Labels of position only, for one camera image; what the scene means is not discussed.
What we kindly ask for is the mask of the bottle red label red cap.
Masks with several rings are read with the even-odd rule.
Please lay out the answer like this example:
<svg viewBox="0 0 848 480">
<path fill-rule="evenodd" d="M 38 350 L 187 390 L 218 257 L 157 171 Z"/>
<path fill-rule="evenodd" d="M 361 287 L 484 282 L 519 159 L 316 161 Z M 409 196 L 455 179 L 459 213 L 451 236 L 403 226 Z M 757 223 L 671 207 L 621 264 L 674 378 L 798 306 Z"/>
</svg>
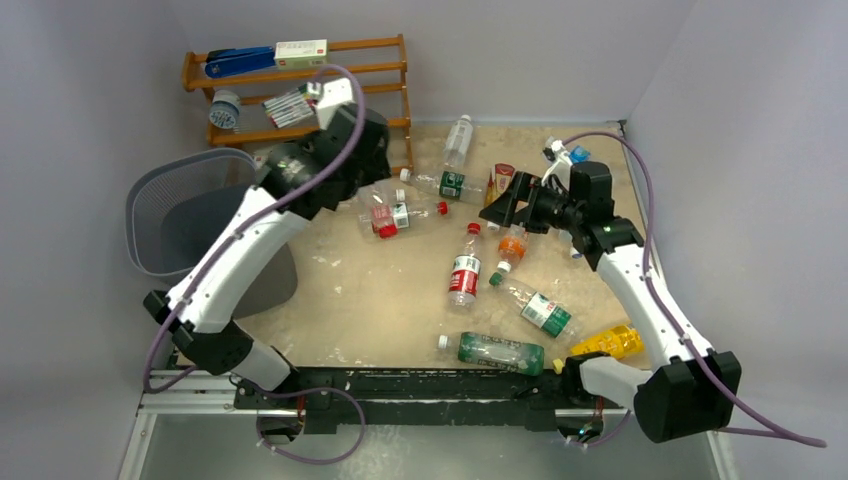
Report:
<svg viewBox="0 0 848 480">
<path fill-rule="evenodd" d="M 480 233 L 480 224 L 469 223 L 462 250 L 453 260 L 448 286 L 448 299 L 453 306 L 470 307 L 476 301 L 482 267 L 478 255 Z"/>
</svg>

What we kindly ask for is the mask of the clear unlabelled bottle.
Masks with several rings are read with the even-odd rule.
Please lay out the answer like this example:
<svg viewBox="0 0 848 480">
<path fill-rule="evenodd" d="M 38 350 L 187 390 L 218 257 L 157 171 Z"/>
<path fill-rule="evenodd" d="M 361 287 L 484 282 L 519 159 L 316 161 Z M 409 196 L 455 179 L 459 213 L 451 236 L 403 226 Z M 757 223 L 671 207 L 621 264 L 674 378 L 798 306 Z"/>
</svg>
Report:
<svg viewBox="0 0 848 480">
<path fill-rule="evenodd" d="M 406 201 L 406 193 L 402 188 L 394 188 L 391 185 L 372 184 L 359 189 L 359 200 L 367 208 L 380 206 L 393 206 Z"/>
</svg>

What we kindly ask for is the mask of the bottle red white label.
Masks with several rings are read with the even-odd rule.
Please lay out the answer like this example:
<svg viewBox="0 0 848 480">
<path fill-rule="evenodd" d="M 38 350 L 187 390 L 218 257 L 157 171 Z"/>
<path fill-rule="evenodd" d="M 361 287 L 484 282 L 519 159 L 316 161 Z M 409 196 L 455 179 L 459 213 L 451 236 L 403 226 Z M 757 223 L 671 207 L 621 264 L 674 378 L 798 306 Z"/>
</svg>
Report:
<svg viewBox="0 0 848 480">
<path fill-rule="evenodd" d="M 411 231 L 423 232 L 426 228 L 437 225 L 443 219 L 446 219 L 449 212 L 448 204 L 443 201 L 409 201 L 397 203 L 393 206 L 366 208 L 365 212 L 358 216 L 358 226 L 363 235 L 379 239 L 372 231 L 372 223 L 379 219 L 392 218 L 398 227 L 398 234 L 394 236 L 397 237 Z"/>
</svg>

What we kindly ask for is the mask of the green tea bottle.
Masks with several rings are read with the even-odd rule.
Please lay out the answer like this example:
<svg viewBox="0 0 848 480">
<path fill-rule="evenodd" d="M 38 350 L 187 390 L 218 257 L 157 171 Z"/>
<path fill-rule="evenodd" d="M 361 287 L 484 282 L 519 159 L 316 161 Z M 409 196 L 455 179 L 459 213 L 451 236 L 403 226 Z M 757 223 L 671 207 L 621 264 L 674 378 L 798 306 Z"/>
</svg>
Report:
<svg viewBox="0 0 848 480">
<path fill-rule="evenodd" d="M 437 348 L 469 365 L 532 377 L 544 370 L 545 350 L 537 344 L 466 331 L 454 336 L 440 335 Z"/>
</svg>

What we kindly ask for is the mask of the bottle red blue label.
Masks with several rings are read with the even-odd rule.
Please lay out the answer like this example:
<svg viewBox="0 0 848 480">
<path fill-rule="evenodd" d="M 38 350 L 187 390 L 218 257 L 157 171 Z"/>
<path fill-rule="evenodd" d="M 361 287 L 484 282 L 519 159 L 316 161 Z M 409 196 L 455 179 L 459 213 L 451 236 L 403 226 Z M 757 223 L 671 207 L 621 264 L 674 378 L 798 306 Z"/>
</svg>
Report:
<svg viewBox="0 0 848 480">
<path fill-rule="evenodd" d="M 379 239 L 389 239 L 398 234 L 398 227 L 392 218 L 384 218 L 372 223 L 372 231 Z"/>
</svg>

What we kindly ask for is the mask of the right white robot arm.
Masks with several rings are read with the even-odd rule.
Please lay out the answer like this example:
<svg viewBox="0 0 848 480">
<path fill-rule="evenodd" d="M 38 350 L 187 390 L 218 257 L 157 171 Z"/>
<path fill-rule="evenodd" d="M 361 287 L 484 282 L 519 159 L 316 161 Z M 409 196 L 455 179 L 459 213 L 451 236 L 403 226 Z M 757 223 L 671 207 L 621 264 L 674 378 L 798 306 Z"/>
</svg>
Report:
<svg viewBox="0 0 848 480">
<path fill-rule="evenodd" d="M 726 427 L 741 364 L 718 352 L 686 321 L 650 265 L 648 242 L 633 222 L 614 212 L 609 168 L 592 161 L 570 169 L 562 191 L 531 173 L 516 172 L 504 193 L 484 207 L 482 219 L 530 233 L 565 230 L 592 271 L 614 293 L 649 355 L 650 370 L 605 353 L 566 360 L 564 399 L 584 407 L 598 396 L 629 410 L 654 443 Z"/>
</svg>

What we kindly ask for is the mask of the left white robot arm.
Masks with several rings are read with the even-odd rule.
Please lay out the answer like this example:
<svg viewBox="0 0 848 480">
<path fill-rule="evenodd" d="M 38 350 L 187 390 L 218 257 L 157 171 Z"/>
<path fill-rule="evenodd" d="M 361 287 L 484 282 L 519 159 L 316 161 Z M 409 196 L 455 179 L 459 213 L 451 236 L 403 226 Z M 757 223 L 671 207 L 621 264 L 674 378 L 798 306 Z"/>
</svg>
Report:
<svg viewBox="0 0 848 480">
<path fill-rule="evenodd" d="M 334 210 L 360 188 L 391 177 L 388 142 L 384 116 L 346 104 L 327 126 L 271 148 L 255 183 L 192 272 L 143 300 L 196 367 L 248 380 L 272 408 L 295 402 L 294 367 L 241 329 L 234 311 L 266 265 L 321 210 Z"/>
</svg>

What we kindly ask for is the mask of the grey mesh waste bin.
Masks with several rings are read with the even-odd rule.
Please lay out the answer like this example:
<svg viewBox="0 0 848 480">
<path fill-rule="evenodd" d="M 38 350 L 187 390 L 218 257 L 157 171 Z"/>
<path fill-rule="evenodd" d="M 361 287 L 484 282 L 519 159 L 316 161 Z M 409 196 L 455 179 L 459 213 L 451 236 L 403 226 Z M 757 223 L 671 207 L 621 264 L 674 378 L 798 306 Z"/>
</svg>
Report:
<svg viewBox="0 0 848 480">
<path fill-rule="evenodd" d="M 222 147 L 189 155 L 143 175 L 125 202 L 125 237 L 135 267 L 164 287 L 144 300 L 158 323 L 168 316 L 168 290 L 185 279 L 227 228 L 281 198 L 258 196 L 254 158 Z"/>
</svg>

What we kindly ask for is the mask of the amber tea bottle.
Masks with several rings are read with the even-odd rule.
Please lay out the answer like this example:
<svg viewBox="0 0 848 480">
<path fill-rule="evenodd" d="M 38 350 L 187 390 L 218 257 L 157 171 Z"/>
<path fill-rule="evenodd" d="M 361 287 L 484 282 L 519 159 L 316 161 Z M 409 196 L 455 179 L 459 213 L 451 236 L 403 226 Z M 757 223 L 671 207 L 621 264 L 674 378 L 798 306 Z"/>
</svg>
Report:
<svg viewBox="0 0 848 480">
<path fill-rule="evenodd" d="M 515 172 L 515 167 L 508 163 L 496 163 L 491 167 L 485 190 L 484 207 L 491 205 L 507 190 Z"/>
</svg>

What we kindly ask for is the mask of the clear bottle blue label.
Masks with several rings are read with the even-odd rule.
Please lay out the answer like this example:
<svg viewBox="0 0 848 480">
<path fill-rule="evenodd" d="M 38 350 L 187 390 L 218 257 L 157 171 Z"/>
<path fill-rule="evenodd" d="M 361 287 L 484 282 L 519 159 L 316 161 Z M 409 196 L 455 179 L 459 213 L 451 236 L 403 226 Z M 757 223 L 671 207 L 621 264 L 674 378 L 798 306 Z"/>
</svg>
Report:
<svg viewBox="0 0 848 480">
<path fill-rule="evenodd" d="M 573 165 L 588 161 L 591 157 L 591 153 L 585 148 L 579 145 L 568 147 L 563 140 L 554 137 L 546 140 L 542 154 L 551 165 L 555 163 Z"/>
</svg>

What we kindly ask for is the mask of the pack of coloured markers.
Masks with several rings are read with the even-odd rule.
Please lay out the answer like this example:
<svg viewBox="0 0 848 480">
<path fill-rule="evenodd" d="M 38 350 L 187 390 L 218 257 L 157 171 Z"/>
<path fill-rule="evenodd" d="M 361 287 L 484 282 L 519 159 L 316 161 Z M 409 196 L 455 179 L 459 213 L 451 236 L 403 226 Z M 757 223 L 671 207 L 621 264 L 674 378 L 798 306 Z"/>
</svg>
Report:
<svg viewBox="0 0 848 480">
<path fill-rule="evenodd" d="M 318 101 L 323 96 L 319 82 L 307 82 L 281 95 L 264 100 L 262 109 L 271 124 L 278 129 L 304 121 L 316 114 Z"/>
</svg>

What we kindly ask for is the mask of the wooden slatted shelf rack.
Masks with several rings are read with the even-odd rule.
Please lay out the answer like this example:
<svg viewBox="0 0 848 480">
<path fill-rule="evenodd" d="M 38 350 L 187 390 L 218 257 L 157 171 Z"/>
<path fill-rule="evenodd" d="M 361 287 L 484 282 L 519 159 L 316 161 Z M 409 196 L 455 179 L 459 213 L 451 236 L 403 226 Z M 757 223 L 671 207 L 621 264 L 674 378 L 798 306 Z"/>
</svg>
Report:
<svg viewBox="0 0 848 480">
<path fill-rule="evenodd" d="M 407 89 L 407 51 L 404 36 L 362 39 L 351 41 L 335 41 L 328 44 L 331 54 L 340 52 L 362 51 L 365 59 L 356 64 L 348 65 L 350 71 L 360 81 L 362 91 L 367 96 L 374 94 L 397 93 L 400 95 L 401 114 L 387 119 L 392 130 L 398 130 L 403 136 L 405 159 L 392 157 L 390 165 L 397 176 L 404 168 L 414 167 L 414 154 L 411 139 L 411 115 Z M 208 77 L 203 68 L 208 55 L 206 53 L 188 52 L 185 55 L 181 70 L 181 81 L 188 92 L 201 91 L 206 100 L 211 102 L 216 91 L 226 87 L 262 87 L 266 90 L 272 86 L 300 85 L 314 76 L 315 67 L 305 70 L 281 72 L 275 69 L 258 73 L 246 73 L 232 77 L 213 79 Z M 257 146 L 280 143 L 293 140 L 318 129 L 318 120 L 303 120 L 283 128 L 277 128 L 273 123 L 263 118 L 254 123 L 241 123 L 231 130 L 223 130 L 212 123 L 206 126 L 206 141 L 211 147 Z"/>
</svg>

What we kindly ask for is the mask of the clear bottle white cap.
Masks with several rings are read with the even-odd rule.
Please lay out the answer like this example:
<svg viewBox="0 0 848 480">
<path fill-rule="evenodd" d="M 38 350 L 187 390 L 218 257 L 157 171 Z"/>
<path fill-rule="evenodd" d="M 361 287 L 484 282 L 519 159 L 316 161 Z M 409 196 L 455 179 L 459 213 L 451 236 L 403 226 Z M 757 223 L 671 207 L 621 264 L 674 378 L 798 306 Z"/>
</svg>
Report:
<svg viewBox="0 0 848 480">
<path fill-rule="evenodd" d="M 445 166 L 461 170 L 466 162 L 468 150 L 473 135 L 472 119 L 462 115 L 451 127 L 443 149 Z"/>
</svg>

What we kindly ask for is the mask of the blue stapler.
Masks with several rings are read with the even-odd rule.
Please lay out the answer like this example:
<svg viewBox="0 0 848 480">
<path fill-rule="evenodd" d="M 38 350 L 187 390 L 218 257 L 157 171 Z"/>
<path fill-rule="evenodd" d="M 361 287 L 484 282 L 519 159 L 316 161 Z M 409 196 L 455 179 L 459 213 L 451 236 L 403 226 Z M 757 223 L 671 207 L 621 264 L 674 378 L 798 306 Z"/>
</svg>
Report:
<svg viewBox="0 0 848 480">
<path fill-rule="evenodd" d="M 216 79 L 254 72 L 273 67 L 274 56 L 271 46 L 214 50 L 207 54 L 204 73 Z"/>
</svg>

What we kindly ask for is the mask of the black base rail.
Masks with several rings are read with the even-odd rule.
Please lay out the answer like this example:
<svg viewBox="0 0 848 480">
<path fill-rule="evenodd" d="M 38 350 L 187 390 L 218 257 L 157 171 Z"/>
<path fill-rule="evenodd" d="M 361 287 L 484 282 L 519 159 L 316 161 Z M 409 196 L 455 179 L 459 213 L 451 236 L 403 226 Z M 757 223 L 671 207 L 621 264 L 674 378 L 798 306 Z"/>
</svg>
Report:
<svg viewBox="0 0 848 480">
<path fill-rule="evenodd" d="M 236 385 L 234 405 L 300 414 L 309 434 L 341 425 L 517 426 L 531 432 L 599 431 L 610 400 L 577 394 L 567 374 L 525 376 L 492 369 L 302 367 L 271 394 Z"/>
</svg>

